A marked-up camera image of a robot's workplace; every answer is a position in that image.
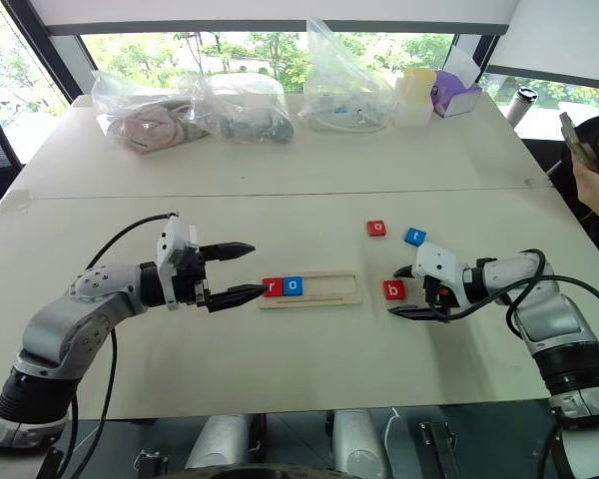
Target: purple box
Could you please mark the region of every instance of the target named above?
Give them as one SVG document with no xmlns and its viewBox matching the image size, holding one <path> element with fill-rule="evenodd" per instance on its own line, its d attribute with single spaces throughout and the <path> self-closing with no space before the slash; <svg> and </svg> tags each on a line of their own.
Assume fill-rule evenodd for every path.
<svg viewBox="0 0 599 479">
<path fill-rule="evenodd" d="M 440 117 L 452 117 L 467 113 L 475 108 L 481 95 L 481 87 L 473 83 L 465 88 L 461 80 L 452 73 L 437 70 L 437 78 L 430 92 L 435 113 Z"/>
</svg>

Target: plastic bag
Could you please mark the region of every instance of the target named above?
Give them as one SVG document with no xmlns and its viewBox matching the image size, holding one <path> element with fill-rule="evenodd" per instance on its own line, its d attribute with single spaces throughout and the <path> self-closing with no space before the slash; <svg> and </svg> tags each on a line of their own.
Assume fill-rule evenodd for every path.
<svg viewBox="0 0 599 479">
<path fill-rule="evenodd" d="M 284 88 L 266 75 L 199 77 L 191 106 L 196 125 L 237 143 L 285 143 L 293 138 Z"/>
<path fill-rule="evenodd" d="M 394 109 L 392 88 L 366 70 L 317 18 L 306 21 L 312 63 L 299 116 L 314 130 L 375 132 Z"/>
<path fill-rule="evenodd" d="M 102 132 L 136 153 L 174 147 L 206 134 L 189 120 L 190 92 L 143 87 L 95 72 L 91 90 Z"/>
</svg>

